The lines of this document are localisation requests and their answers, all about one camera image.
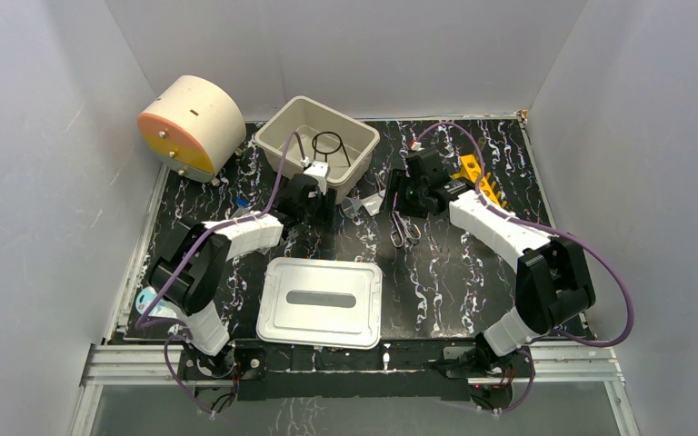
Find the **black wire tripod stand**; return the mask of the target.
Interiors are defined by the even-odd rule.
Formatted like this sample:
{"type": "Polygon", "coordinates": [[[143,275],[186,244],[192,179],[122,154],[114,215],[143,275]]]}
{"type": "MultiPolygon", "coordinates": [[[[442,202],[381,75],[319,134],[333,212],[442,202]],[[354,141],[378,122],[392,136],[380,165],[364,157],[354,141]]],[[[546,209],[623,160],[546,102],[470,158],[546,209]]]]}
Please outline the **black wire tripod stand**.
{"type": "Polygon", "coordinates": [[[334,131],[316,133],[311,147],[314,161],[326,162],[337,168],[348,168],[352,163],[343,137],[334,131]]]}

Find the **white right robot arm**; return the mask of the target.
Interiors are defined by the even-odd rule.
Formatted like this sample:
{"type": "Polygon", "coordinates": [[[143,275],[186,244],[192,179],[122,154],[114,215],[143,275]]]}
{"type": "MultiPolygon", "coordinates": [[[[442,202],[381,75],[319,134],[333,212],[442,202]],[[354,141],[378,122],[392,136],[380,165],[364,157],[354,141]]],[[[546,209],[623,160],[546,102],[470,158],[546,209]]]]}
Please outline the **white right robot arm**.
{"type": "Polygon", "coordinates": [[[583,248],[516,223],[481,191],[482,178],[458,177],[433,150],[415,151],[390,172],[384,207],[418,218],[447,213],[451,225],[475,236],[514,268],[514,306],[476,337],[475,362],[500,375],[512,352],[577,317],[596,301],[583,248]]]}

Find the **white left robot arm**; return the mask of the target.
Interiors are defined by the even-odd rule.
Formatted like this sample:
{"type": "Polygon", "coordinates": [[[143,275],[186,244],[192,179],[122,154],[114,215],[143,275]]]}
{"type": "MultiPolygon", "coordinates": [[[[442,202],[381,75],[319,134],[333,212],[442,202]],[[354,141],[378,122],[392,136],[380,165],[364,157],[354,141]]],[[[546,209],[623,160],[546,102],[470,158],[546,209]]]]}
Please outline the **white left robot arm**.
{"type": "Polygon", "coordinates": [[[230,334],[214,298],[225,265],[234,258],[274,248],[300,225],[330,226],[337,190],[323,188],[315,175],[299,173],[273,190],[262,212],[251,211],[218,223],[180,221],[147,273],[156,297],[143,308],[140,326],[152,324],[152,313],[166,302],[188,330],[188,344],[201,353],[200,366],[214,378],[234,369],[234,352],[225,347],[230,334]]]}

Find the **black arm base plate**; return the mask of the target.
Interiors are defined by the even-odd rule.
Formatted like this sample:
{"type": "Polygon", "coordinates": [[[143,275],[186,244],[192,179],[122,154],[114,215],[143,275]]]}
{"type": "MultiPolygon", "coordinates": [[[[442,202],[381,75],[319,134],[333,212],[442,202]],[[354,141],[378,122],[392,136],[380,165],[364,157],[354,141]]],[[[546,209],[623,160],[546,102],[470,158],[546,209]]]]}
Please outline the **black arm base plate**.
{"type": "Polygon", "coordinates": [[[471,339],[390,341],[370,350],[238,340],[214,358],[184,346],[177,373],[201,387],[236,388],[241,401],[435,397],[504,407],[532,370],[517,353],[485,367],[471,339]]]}

